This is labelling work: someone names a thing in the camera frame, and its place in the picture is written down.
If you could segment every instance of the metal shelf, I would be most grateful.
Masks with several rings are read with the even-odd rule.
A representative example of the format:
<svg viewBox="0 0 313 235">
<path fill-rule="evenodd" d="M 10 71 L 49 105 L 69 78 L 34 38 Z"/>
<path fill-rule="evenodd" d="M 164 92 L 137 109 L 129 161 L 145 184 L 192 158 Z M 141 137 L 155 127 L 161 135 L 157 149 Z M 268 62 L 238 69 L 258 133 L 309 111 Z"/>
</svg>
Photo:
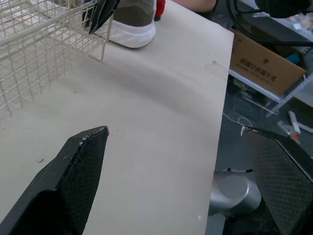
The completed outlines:
<svg viewBox="0 0 313 235">
<path fill-rule="evenodd" d="M 268 90 L 266 90 L 263 87 L 255 84 L 251 80 L 247 79 L 246 77 L 243 77 L 242 75 L 240 75 L 239 73 L 237 73 L 237 72 L 235 72 L 235 71 L 233 71 L 231 69 L 229 70 L 229 74 L 232 75 L 233 77 L 237 78 L 238 80 L 242 81 L 243 83 L 247 84 L 248 86 L 252 87 L 256 91 L 258 91 L 258 92 L 262 93 L 263 95 L 267 96 L 271 100 L 274 100 L 277 103 L 279 103 L 282 100 L 282 98 L 280 98 L 279 96 L 269 92 Z"/>
<path fill-rule="evenodd" d="M 253 8 L 253 9 L 258 9 L 258 6 L 255 4 L 254 0 L 242 0 L 242 2 L 246 5 L 248 5 L 249 7 Z M 267 13 L 261 13 L 264 15 L 264 17 L 269 17 L 272 20 L 282 24 L 284 27 L 296 32 L 297 34 L 301 35 L 302 37 L 306 38 L 309 41 L 313 42 L 313 34 L 311 34 L 308 30 L 297 30 L 293 27 L 292 23 L 290 23 L 288 20 L 286 19 L 278 19 L 278 18 L 272 18 L 269 16 L 269 14 Z"/>
</svg>

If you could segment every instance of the black cable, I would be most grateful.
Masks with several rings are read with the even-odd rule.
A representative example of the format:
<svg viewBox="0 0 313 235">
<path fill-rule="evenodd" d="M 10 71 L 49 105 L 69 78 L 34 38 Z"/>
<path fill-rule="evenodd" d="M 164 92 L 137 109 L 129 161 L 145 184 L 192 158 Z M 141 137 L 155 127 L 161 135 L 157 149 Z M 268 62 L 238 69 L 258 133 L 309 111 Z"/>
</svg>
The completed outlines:
<svg viewBox="0 0 313 235">
<path fill-rule="evenodd" d="M 262 10 L 253 10 L 253 11 L 242 11 L 239 9 L 238 7 L 238 0 L 234 0 L 234 7 L 235 7 L 235 10 L 241 14 L 253 14 L 253 13 L 259 13 L 259 12 L 263 12 Z"/>
<path fill-rule="evenodd" d="M 254 36 L 253 34 L 246 31 L 244 28 L 241 27 L 241 25 L 237 22 L 237 20 L 234 17 L 234 14 L 230 8 L 230 0 L 226 0 L 226 8 L 227 12 L 229 14 L 229 17 L 231 21 L 233 22 L 234 26 L 244 35 L 251 38 L 252 40 L 259 42 L 261 44 L 272 44 L 277 46 L 289 46 L 289 47 L 313 47 L 313 42 L 280 42 L 280 41 L 273 41 L 273 40 L 267 40 L 262 39 L 259 37 Z"/>
</svg>

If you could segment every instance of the shoe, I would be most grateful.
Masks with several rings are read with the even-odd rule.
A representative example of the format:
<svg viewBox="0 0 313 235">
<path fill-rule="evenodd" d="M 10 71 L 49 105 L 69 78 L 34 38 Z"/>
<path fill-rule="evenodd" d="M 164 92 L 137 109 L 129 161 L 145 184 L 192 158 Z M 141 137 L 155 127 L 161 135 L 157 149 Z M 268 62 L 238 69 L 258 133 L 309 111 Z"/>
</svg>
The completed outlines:
<svg viewBox="0 0 313 235">
<path fill-rule="evenodd" d="M 156 0 L 120 0 L 113 16 L 110 40 L 129 48 L 144 47 L 156 34 Z"/>
<path fill-rule="evenodd" d="M 165 0 L 157 0 L 155 22 L 161 20 L 161 15 L 164 12 L 164 8 L 165 8 Z"/>
</svg>

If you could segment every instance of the person's leg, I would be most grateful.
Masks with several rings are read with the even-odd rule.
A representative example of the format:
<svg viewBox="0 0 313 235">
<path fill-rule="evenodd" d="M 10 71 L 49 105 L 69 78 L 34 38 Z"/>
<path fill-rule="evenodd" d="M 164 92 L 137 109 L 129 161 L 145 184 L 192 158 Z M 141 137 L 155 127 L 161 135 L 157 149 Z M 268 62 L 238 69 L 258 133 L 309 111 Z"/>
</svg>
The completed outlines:
<svg viewBox="0 0 313 235">
<path fill-rule="evenodd" d="M 199 13 L 211 11 L 216 5 L 216 0 L 174 0 L 174 2 Z"/>
</svg>

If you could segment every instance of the red object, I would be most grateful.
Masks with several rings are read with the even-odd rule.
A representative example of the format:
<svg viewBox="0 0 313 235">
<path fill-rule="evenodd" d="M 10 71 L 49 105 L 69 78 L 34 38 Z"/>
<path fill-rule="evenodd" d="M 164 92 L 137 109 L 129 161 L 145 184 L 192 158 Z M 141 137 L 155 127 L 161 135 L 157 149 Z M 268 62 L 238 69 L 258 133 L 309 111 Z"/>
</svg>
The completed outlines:
<svg viewBox="0 0 313 235">
<path fill-rule="evenodd" d="M 157 0 L 155 21 L 159 21 L 161 19 L 161 15 L 164 12 L 164 8 L 165 8 L 165 0 Z"/>
</svg>

